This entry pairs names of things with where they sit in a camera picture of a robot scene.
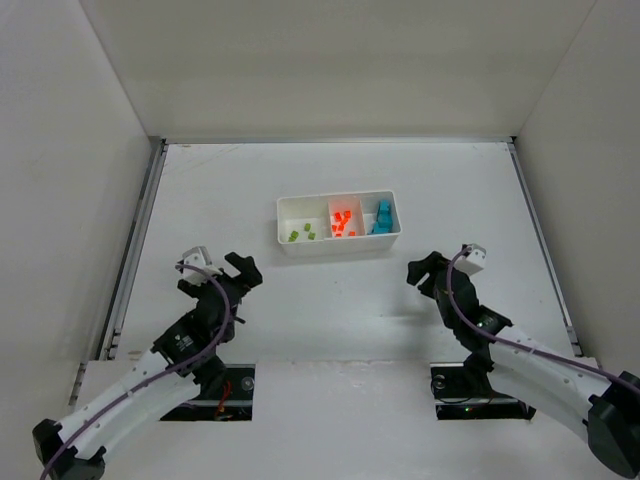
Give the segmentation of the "large blue lego brick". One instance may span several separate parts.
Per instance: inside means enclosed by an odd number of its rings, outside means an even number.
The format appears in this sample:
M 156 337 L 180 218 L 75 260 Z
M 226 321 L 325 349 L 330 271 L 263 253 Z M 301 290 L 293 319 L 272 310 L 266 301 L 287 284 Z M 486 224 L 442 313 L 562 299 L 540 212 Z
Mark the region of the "large blue lego brick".
M 371 234 L 389 234 L 392 232 L 393 221 L 390 213 L 380 212 L 373 224 Z

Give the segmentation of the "blue lego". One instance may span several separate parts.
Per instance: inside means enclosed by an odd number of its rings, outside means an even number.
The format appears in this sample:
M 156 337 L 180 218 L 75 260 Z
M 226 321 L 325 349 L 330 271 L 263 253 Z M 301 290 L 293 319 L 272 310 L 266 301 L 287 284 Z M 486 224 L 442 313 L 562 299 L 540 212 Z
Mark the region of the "blue lego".
M 391 214 L 391 204 L 387 200 L 381 200 L 378 205 L 378 214 L 390 215 Z

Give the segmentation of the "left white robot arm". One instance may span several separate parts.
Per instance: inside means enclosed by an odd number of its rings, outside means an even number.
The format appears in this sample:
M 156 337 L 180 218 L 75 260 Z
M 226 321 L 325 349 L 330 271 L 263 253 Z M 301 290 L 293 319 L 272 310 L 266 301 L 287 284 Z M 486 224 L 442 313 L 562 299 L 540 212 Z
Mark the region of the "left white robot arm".
M 203 247 L 182 255 L 177 288 L 195 304 L 168 327 L 140 359 L 91 402 L 59 420 L 44 419 L 32 430 L 43 479 L 100 479 L 117 447 L 139 428 L 197 398 L 221 412 L 242 387 L 217 354 L 241 323 L 238 308 L 263 282 L 251 256 L 235 252 L 216 267 Z

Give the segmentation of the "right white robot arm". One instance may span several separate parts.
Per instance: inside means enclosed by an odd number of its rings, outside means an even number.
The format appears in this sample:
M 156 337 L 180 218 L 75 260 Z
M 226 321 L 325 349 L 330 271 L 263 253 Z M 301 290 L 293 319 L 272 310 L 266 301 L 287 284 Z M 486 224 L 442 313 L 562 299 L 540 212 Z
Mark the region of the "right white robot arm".
M 473 377 L 565 426 L 611 472 L 638 478 L 638 376 L 563 357 L 481 304 L 471 277 L 484 256 L 475 244 L 451 259 L 433 251 L 409 262 L 407 282 L 436 303 L 444 326 L 468 351 Z

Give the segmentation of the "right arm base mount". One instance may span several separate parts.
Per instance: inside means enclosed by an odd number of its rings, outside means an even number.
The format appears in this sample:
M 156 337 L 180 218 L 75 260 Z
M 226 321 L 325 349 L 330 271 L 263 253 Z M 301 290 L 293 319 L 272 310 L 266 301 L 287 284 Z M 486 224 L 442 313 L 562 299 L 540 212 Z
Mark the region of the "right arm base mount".
M 430 390 L 440 421 L 524 420 L 536 409 L 495 391 L 488 379 L 489 363 L 477 354 L 462 362 L 434 362 L 430 368 Z

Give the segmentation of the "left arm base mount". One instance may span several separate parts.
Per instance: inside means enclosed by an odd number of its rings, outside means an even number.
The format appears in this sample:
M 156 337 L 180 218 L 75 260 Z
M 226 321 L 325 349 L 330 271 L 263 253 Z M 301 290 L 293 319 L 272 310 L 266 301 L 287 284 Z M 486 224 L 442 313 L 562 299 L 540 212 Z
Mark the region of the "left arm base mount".
M 255 364 L 229 364 L 218 388 L 165 414 L 161 422 L 244 422 L 253 417 Z

